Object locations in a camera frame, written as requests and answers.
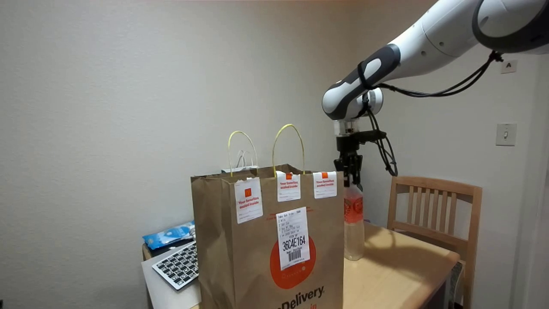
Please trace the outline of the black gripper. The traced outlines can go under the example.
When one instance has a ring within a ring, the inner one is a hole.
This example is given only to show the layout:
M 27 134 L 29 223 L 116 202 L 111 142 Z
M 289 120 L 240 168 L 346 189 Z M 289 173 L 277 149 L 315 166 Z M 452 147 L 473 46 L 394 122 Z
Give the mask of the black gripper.
M 343 173 L 343 183 L 360 185 L 360 171 L 361 171 L 361 156 L 355 151 L 344 152 L 341 151 L 339 156 L 334 159 L 334 166 L 337 171 Z

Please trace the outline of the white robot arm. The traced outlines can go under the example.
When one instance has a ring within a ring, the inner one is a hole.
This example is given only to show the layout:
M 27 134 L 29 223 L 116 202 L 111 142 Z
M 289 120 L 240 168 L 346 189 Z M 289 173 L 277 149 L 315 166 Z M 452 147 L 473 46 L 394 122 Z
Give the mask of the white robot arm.
M 358 61 L 322 94 L 322 111 L 339 123 L 334 166 L 343 173 L 343 183 L 360 183 L 361 156 L 356 149 L 363 139 L 349 123 L 379 111 L 382 89 L 413 98 L 451 96 L 476 82 L 502 53 L 540 51 L 547 43 L 549 0 L 437 0 L 408 29 Z M 434 92 L 389 86 L 391 79 L 440 68 L 475 44 L 488 48 L 488 58 L 454 86 Z

